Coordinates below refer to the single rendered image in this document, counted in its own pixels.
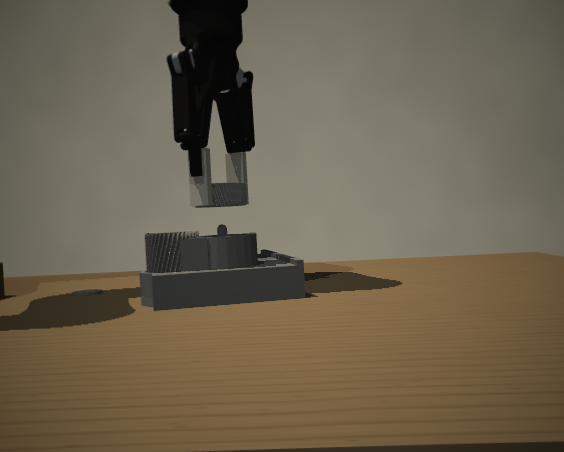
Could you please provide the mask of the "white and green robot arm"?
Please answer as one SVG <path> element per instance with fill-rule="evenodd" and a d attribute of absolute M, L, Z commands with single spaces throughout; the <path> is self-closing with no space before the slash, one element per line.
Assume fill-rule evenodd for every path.
<path fill-rule="evenodd" d="M 201 4 L 201 3 L 220 3 L 220 4 L 230 5 L 238 9 L 241 14 L 248 7 L 248 0 L 168 0 L 169 6 L 170 6 L 170 2 L 171 2 L 172 10 L 177 14 L 179 14 L 182 9 L 188 6 Z"/>

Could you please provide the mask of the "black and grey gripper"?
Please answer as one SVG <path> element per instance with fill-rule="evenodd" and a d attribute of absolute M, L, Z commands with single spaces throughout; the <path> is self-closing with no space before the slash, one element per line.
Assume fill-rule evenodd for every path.
<path fill-rule="evenodd" d="M 174 139 L 188 150 L 190 206 L 213 205 L 210 148 L 205 148 L 213 100 L 229 153 L 225 154 L 227 183 L 246 183 L 249 204 L 246 152 L 255 146 L 253 73 L 239 68 L 236 55 L 243 40 L 241 13 L 220 3 L 191 5 L 179 13 L 179 32 L 190 55 L 185 50 L 170 54 L 167 63 Z"/>

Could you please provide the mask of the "grey toothed gear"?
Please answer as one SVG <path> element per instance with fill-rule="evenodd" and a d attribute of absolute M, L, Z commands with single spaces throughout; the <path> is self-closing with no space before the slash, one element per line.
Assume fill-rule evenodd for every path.
<path fill-rule="evenodd" d="M 246 205 L 246 183 L 212 183 L 212 201 L 213 205 L 195 208 Z"/>

